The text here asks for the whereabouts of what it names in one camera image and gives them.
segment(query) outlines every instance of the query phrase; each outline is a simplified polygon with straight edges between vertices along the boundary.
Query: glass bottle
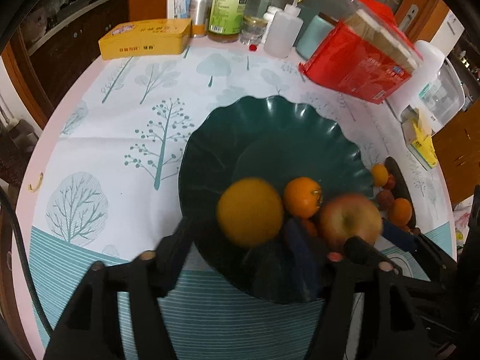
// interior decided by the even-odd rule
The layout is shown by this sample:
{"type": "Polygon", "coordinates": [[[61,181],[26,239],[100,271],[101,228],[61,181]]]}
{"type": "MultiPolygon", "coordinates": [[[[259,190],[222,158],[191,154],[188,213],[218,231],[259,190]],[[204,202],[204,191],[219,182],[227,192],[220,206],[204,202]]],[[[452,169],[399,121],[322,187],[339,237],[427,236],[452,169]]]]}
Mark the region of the glass bottle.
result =
{"type": "Polygon", "coordinates": [[[216,42],[235,42],[246,4],[247,0],[213,0],[208,37],[216,42]]]}

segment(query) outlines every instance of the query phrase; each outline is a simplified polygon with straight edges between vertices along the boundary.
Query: tangerine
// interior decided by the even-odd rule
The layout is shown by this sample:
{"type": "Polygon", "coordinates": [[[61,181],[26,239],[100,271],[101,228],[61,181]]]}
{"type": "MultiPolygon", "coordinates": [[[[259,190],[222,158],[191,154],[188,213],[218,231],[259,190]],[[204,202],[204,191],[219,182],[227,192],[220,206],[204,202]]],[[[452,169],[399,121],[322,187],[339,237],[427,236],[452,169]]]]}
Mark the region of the tangerine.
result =
{"type": "Polygon", "coordinates": [[[395,226],[402,228],[411,220],[412,212],[412,205],[407,199],[397,198],[388,210],[388,220],[395,226]]]}
{"type": "Polygon", "coordinates": [[[371,169],[373,183],[377,187],[383,187],[388,181],[388,170],[381,163],[375,164],[371,169]]]}
{"type": "Polygon", "coordinates": [[[217,221],[234,244],[253,248],[274,238],[283,223],[279,194],[261,178],[243,178],[230,185],[217,203],[217,221]]]}
{"type": "Polygon", "coordinates": [[[291,180],[283,190],[283,203],[286,210],[300,218],[308,219],[313,216],[321,202],[320,184],[308,177],[291,180]]]}

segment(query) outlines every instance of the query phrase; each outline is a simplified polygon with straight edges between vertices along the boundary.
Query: tablecloth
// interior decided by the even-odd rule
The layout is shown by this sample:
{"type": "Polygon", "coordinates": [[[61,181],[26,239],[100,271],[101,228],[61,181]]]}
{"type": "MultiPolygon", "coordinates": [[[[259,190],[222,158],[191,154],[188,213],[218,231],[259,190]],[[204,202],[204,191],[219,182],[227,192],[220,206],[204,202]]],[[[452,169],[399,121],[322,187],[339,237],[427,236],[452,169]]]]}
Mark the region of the tablecloth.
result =
{"type": "MultiPolygon", "coordinates": [[[[38,191],[29,259],[53,324],[93,261],[129,261],[171,234],[181,217],[178,172],[186,141],[211,110],[245,95],[311,104],[340,124],[367,168],[394,157],[418,226],[453,253],[441,173],[426,171],[411,155],[387,105],[322,88],[299,74],[295,60],[238,49],[191,46],[179,56],[112,60],[66,121],[38,191]]],[[[376,246],[405,272],[426,278],[410,255],[384,239],[376,246]]],[[[322,307],[253,299],[194,248],[177,288],[160,304],[180,359],[301,359],[322,307]]],[[[135,359],[127,294],[119,295],[119,306],[125,352],[135,359]]],[[[38,329],[46,345],[39,323],[38,329]]]]}

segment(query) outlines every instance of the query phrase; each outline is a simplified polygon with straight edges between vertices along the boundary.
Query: apple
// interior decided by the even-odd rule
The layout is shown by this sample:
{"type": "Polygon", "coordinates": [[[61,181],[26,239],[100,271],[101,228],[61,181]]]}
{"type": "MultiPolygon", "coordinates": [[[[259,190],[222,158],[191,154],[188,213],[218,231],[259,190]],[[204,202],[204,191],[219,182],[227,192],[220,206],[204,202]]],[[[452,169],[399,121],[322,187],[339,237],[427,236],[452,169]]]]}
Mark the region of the apple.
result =
{"type": "Polygon", "coordinates": [[[360,194],[339,196],[322,207],[318,232],[334,251],[341,251],[345,241],[359,236],[373,245],[382,232],[382,216],[368,198],[360,194]]]}

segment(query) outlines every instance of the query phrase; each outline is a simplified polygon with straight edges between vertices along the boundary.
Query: light blue cup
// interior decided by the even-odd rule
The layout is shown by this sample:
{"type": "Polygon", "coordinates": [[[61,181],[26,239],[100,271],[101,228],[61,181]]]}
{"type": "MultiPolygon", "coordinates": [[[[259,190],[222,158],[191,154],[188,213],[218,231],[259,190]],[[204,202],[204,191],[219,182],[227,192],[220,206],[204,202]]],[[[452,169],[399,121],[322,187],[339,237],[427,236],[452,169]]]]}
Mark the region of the light blue cup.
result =
{"type": "Polygon", "coordinates": [[[310,59],[318,45],[333,30],[333,27],[328,21],[315,16],[297,44],[297,53],[304,59],[310,59]]]}

